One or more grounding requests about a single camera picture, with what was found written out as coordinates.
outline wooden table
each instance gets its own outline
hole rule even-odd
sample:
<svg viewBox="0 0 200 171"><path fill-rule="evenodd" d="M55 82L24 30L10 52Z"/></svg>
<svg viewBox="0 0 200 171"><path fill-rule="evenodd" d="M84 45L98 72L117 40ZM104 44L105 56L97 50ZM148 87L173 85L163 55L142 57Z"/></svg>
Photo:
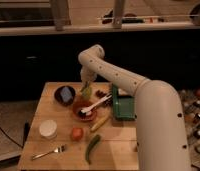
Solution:
<svg viewBox="0 0 200 171"><path fill-rule="evenodd" d="M116 121L111 107L99 107L94 121L78 121L72 117L72 105L64 107L54 99L54 92L63 85L74 87L77 97L80 96L81 83L48 82L45 84L18 163L18 170L138 170L135 121ZM95 96L97 90L109 92L110 85L107 82L92 83L91 101L97 101L98 98ZM110 119L95 133L90 133L90 126L106 113L111 114ZM47 119L53 119L58 126L57 136L51 140L41 137L38 130L39 125ZM84 136L81 141L73 142L70 139L70 132L77 126L83 128ZM92 164L89 165L85 160L85 150L95 134L100 134L102 139L91 151ZM47 152L62 144L67 144L65 152L30 160L32 155Z"/></svg>

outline cable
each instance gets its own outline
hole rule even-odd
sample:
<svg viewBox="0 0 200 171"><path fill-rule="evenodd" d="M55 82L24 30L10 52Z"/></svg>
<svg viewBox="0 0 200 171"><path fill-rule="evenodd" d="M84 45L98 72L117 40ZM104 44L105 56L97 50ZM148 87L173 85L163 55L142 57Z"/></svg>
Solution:
<svg viewBox="0 0 200 171"><path fill-rule="evenodd" d="M23 148L22 145L18 144L15 140L13 140L9 135L6 134L6 132L0 127L1 132L9 139L11 140L13 143L15 143L17 146L19 146L20 148Z"/></svg>

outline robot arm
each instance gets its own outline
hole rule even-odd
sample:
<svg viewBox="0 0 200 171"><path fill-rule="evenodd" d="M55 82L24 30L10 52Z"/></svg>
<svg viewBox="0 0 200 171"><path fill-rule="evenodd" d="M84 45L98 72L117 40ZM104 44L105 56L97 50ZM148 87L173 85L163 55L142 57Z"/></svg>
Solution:
<svg viewBox="0 0 200 171"><path fill-rule="evenodd" d="M104 50L99 45L82 51L79 54L83 65L81 78L83 81L93 81L97 73L135 97L140 170L191 171L177 91L166 82L152 81L109 64L102 60L103 57Z"/></svg>

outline green object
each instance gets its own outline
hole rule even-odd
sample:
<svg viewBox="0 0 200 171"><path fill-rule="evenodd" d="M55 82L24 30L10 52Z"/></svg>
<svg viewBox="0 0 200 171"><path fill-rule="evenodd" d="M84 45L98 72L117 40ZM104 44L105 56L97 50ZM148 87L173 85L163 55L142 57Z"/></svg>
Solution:
<svg viewBox="0 0 200 171"><path fill-rule="evenodd" d="M120 96L118 87L112 85L113 113L117 120L133 121L136 116L134 114L134 98L129 95Z"/></svg>
<svg viewBox="0 0 200 171"><path fill-rule="evenodd" d="M92 94L92 88L91 86L87 86L85 87L83 90L82 90L82 97L85 99L85 100L89 100L90 97L91 97L91 94Z"/></svg>
<svg viewBox="0 0 200 171"><path fill-rule="evenodd" d="M85 159L88 162L88 164L91 164L90 152L93 149L93 147L100 141L100 139L101 136L99 134L95 135L88 144L88 147L86 148Z"/></svg>

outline small white container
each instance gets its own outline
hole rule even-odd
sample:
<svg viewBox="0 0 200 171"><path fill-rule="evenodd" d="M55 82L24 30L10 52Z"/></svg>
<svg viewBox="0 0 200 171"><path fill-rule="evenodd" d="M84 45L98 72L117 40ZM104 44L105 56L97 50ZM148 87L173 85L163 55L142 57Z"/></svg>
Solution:
<svg viewBox="0 0 200 171"><path fill-rule="evenodd" d="M39 126L40 135L52 139L57 135L57 123L53 120L46 120Z"/></svg>

